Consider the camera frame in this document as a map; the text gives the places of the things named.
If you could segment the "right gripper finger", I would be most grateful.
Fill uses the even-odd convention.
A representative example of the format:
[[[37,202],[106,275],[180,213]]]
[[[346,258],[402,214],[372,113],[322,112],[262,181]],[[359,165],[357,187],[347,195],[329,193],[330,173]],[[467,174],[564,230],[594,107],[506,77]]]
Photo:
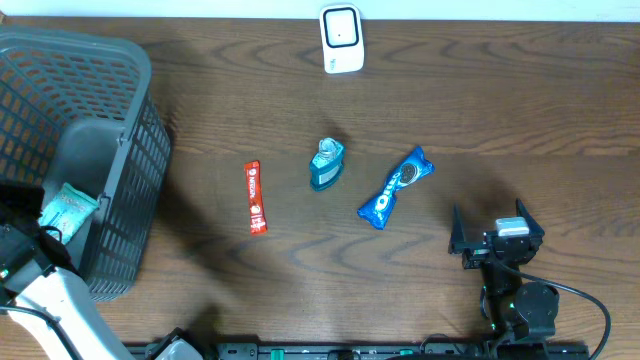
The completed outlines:
[[[461,254],[466,249],[466,236],[464,231],[464,225],[462,223],[462,217],[457,205],[453,206],[453,222],[452,230],[449,240],[448,253],[449,254]]]
[[[519,217],[522,217],[525,220],[531,236],[538,236],[540,238],[544,236],[543,228],[530,215],[524,203],[519,198],[516,199],[516,213]]]

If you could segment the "green wet wipes pack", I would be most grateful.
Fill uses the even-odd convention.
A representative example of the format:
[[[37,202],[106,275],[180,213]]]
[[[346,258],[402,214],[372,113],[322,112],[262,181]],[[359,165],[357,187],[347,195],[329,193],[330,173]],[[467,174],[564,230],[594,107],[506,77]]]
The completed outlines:
[[[64,183],[42,211],[38,222],[48,234],[67,245],[99,203],[89,195]]]

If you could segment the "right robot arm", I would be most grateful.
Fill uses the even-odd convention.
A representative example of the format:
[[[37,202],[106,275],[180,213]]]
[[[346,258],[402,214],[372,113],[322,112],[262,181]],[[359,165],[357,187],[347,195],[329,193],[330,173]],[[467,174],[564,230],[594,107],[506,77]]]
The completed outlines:
[[[460,211],[453,210],[448,252],[462,256],[464,269],[482,273],[481,312],[491,321],[490,345],[495,349],[541,343],[556,332],[558,291],[534,280],[525,283],[520,274],[520,267],[534,258],[544,235],[521,200],[516,201],[514,217],[496,220],[495,229],[475,242],[466,239]]]

